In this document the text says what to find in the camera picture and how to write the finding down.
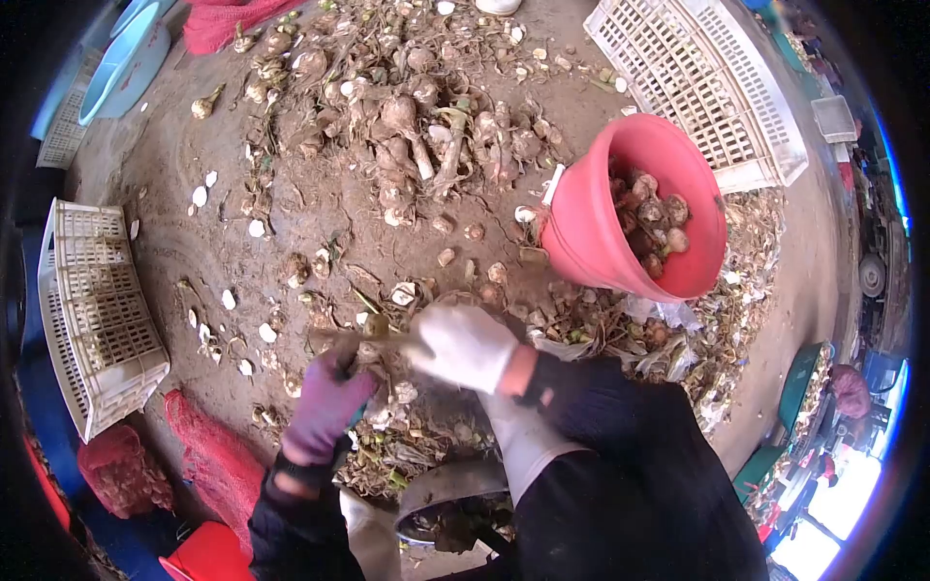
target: ground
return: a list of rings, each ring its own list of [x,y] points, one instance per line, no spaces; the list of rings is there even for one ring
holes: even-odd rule
[[[580,26],[595,3],[545,4],[527,0],[518,13],[516,21],[528,30],[524,42],[545,44],[551,55],[571,45],[577,49],[574,59],[595,70],[606,66],[597,47],[585,41]],[[315,8],[306,10],[309,15]],[[247,70],[247,57],[231,50],[193,56],[186,53],[182,41],[176,42],[158,77],[132,111],[121,119],[97,120],[88,129],[69,174],[70,190],[65,197],[83,204],[121,205],[127,220],[140,220],[134,258],[172,364],[159,391],[185,388],[198,405],[246,438],[259,460],[268,463],[276,448],[272,436],[252,422],[253,404],[273,405],[289,416],[294,400],[286,395],[280,375],[269,369],[260,369],[250,380],[237,371],[237,358],[224,358],[217,367],[198,354],[199,340],[187,322],[188,308],[196,307],[201,320],[209,321],[215,330],[223,324],[227,331],[220,334],[227,340],[240,333],[248,345],[247,353],[241,355],[259,364],[261,355],[256,348],[266,350],[266,346],[258,327],[270,317],[269,297],[280,301],[286,325],[274,350],[284,367],[299,373],[309,358],[305,347],[309,316],[296,301],[298,291],[284,285],[281,265],[289,253],[311,257],[334,232],[351,230],[352,242],[346,245],[329,279],[311,279],[306,286],[325,293],[338,305],[333,314],[339,324],[352,322],[355,313],[364,308],[350,284],[370,297],[378,293],[372,283],[350,273],[347,265],[364,267],[388,288],[396,282],[432,277],[440,292],[463,286],[467,258],[475,260],[479,272],[499,260],[518,271],[517,246],[498,221],[505,223],[517,205],[537,204],[538,198],[529,191],[541,190],[542,181],[551,172],[530,170],[517,180],[514,191],[485,195],[486,209],[473,196],[442,207],[418,207],[422,226],[398,230],[381,218],[378,201],[371,195],[372,185],[359,168],[351,169],[348,162],[313,164],[292,155],[275,165],[271,188],[275,235],[269,240],[251,238],[246,233],[248,220],[223,223],[218,214],[229,191],[225,216],[241,216],[238,208],[248,174],[244,138],[255,129],[255,120],[249,115],[261,115],[264,110],[264,105],[235,98]],[[192,119],[191,103],[209,95],[219,83],[228,85],[214,113],[202,121]],[[514,109],[527,94],[532,95],[543,106],[547,119],[562,129],[576,155],[586,151],[609,120],[620,116],[621,107],[632,103],[576,75],[518,86],[489,71],[472,78],[472,84],[486,90],[493,100],[508,101]],[[144,112],[142,103],[148,103]],[[805,139],[810,138],[811,165],[785,191],[787,231],[781,241],[775,307],[750,347],[729,422],[718,428],[712,439],[731,476],[773,426],[783,375],[794,352],[803,344],[833,338],[835,322],[843,318],[837,312],[839,297],[849,294],[849,273],[844,270],[848,265],[843,265],[848,260],[846,246],[842,229],[837,227],[845,220],[832,193],[835,176],[820,162],[822,152],[817,147],[824,145],[819,136],[810,135],[810,120],[798,125],[806,128]],[[192,192],[210,171],[218,172],[218,181],[207,204],[189,217]],[[147,194],[140,199],[142,188]],[[440,213],[455,222],[453,234],[443,236],[429,227],[429,220]],[[480,244],[467,242],[462,235],[464,226],[473,222],[487,230]],[[436,256],[447,247],[454,248],[458,256],[441,269]],[[182,277],[191,282],[202,304],[176,287]],[[523,292],[512,286],[509,293]],[[235,289],[235,310],[226,311],[220,305],[226,288]],[[160,395],[149,401],[144,418],[154,446],[167,464],[180,472],[181,448],[165,422]],[[420,569],[411,571],[410,578],[421,573]]]

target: purple glove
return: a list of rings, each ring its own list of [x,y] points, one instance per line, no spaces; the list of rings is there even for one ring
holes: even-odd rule
[[[343,380],[337,354],[316,357],[303,376],[297,410],[282,438],[285,456],[301,466],[326,466],[333,460],[336,441],[349,427],[355,411],[378,388],[370,372]]]

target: tire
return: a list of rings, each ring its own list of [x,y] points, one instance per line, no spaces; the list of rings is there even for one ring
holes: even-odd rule
[[[884,262],[877,255],[866,255],[859,262],[859,287],[866,297],[875,298],[884,291],[884,277]]]

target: red mesh bag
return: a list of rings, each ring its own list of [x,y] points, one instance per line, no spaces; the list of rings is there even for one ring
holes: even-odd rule
[[[165,396],[165,417],[186,446],[184,478],[236,533],[251,560],[248,519],[259,500],[265,469],[238,436],[196,409],[179,390]]]
[[[174,509],[171,484],[129,426],[114,426],[82,444],[77,467],[100,503],[121,519],[156,506]]]
[[[267,20],[292,7],[301,0],[188,0],[191,14],[184,23],[184,43],[195,55],[214,53],[235,36],[235,23],[243,29]]]

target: black sleeve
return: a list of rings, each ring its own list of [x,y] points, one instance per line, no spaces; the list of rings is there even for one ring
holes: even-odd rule
[[[279,491],[268,478],[248,521],[255,578],[364,581],[349,551],[336,487],[328,484],[311,501]]]
[[[611,578],[767,578],[762,544],[681,386],[629,380],[615,359],[540,353],[522,403],[547,390],[540,412],[592,452],[560,456],[530,485],[517,506],[521,551],[556,550],[546,566],[566,572],[618,572],[607,567],[620,562],[627,573]],[[563,548],[572,556],[558,561]]]

